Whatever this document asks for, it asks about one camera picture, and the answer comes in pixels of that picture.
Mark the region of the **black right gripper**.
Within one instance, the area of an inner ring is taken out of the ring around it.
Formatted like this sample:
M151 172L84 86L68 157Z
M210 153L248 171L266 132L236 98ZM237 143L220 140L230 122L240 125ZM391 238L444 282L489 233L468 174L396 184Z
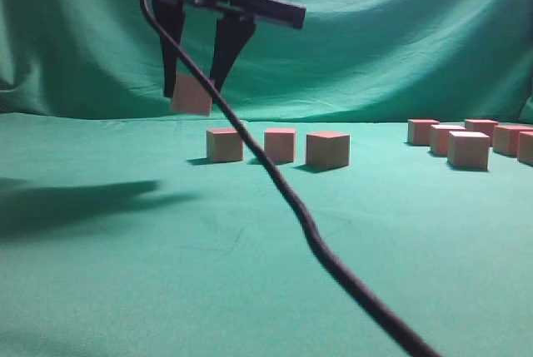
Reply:
M252 38L255 20L295 29L303 28L306 9L284 0L183 0L194 7L232 16L217 19L212 67L209 78L220 92L233 64ZM157 23L175 42L182 40L186 14L182 0L152 0ZM165 35L160 35L163 64L163 96L172 97L176 83L178 54Z

